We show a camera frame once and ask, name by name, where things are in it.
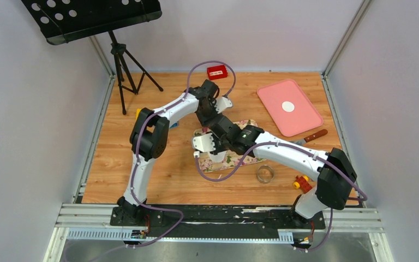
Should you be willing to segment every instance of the black music stand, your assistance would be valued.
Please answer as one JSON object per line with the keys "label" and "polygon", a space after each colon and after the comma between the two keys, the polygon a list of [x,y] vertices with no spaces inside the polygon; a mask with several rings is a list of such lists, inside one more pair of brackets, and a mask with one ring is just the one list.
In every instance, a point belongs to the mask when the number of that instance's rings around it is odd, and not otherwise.
{"label": "black music stand", "polygon": [[[126,49],[125,44],[119,44],[113,30],[138,23],[149,22],[161,17],[161,6],[158,0],[21,0],[38,23],[41,32],[51,45],[59,45],[70,41],[108,32],[111,41],[111,53],[115,57],[115,67],[118,77],[119,95],[124,106],[123,89],[139,93],[143,78],[147,75],[160,91],[163,88],[150,76],[145,68]],[[126,61],[126,53],[142,70],[139,84],[134,84]],[[124,70],[131,88],[122,85]]]}

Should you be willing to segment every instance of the small red box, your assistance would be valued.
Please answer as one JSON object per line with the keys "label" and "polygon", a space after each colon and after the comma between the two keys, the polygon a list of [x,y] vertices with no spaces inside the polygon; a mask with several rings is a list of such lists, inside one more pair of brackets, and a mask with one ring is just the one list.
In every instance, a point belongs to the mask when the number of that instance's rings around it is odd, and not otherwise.
{"label": "small red box", "polygon": [[206,73],[208,74],[208,78],[210,80],[221,79],[227,77],[227,69],[225,65],[217,65],[215,67],[208,67],[206,69]]}

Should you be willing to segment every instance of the wooden table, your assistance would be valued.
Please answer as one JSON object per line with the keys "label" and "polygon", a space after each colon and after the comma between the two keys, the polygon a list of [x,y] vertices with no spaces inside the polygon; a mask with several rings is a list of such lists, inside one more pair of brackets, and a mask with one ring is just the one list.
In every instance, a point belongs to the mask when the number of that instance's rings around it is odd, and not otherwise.
{"label": "wooden table", "polygon": [[[186,73],[154,73],[153,77],[164,88],[159,92],[147,79],[144,79],[139,95],[125,92],[128,114],[123,116],[119,90],[115,86],[110,98],[105,120],[100,133],[95,156],[87,180],[83,203],[115,203],[126,189],[132,166],[129,136],[135,123],[137,108],[158,108],[177,98],[186,85]],[[195,73],[191,86],[200,86],[206,73]],[[324,118],[324,124],[300,135],[286,138],[281,135],[269,113],[256,94],[259,87],[284,79],[294,79]],[[232,84],[229,75],[226,79],[215,81],[224,94]],[[330,151],[341,148],[333,122],[330,107],[318,73],[237,73],[237,85],[230,94],[234,107],[224,111],[232,121],[254,119],[259,127],[282,139],[296,140],[327,129],[328,134],[306,146]],[[188,115],[179,121],[179,127],[169,131],[168,143],[163,155],[156,161],[147,188],[148,204],[255,204],[291,205],[301,193],[292,187],[295,176],[300,173],[273,161],[240,167],[238,172],[223,182],[210,182],[196,171],[190,138],[194,130],[200,128],[195,115]],[[260,165],[270,165],[276,172],[272,182],[261,184],[255,172]],[[218,178],[231,169],[206,173]]]}

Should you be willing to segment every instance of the brown wooden handle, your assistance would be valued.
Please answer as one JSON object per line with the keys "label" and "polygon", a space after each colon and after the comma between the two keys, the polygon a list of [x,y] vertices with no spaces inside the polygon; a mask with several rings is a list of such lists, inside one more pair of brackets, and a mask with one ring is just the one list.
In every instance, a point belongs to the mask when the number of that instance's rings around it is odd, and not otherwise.
{"label": "brown wooden handle", "polygon": [[322,130],[320,130],[320,131],[318,131],[318,132],[316,132],[316,133],[314,133],[314,134],[312,134],[312,135],[310,135],[310,136],[306,136],[306,137],[304,138],[304,140],[305,140],[306,142],[309,142],[309,141],[312,141],[312,140],[314,140],[314,139],[317,139],[317,138],[319,138],[319,137],[321,137],[321,136],[324,136],[324,135],[326,135],[326,134],[328,134],[328,130],[327,130],[327,129],[322,129]]}

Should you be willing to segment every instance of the white wall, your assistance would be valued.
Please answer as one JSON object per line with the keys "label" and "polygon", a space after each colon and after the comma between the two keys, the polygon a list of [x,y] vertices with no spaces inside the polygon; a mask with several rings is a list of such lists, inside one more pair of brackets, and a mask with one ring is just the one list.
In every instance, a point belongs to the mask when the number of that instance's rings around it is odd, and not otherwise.
{"label": "white wall", "polygon": [[395,261],[419,261],[419,1],[374,1],[330,79]]}
{"label": "white wall", "polygon": [[[361,0],[160,3],[161,18],[115,31],[147,70],[187,71],[219,59],[240,71],[318,71],[325,68]],[[99,40],[109,53],[108,34]],[[130,70],[138,70],[127,61]]]}
{"label": "white wall", "polygon": [[0,1],[0,261],[42,260],[106,85],[87,39],[51,46],[20,1]]}

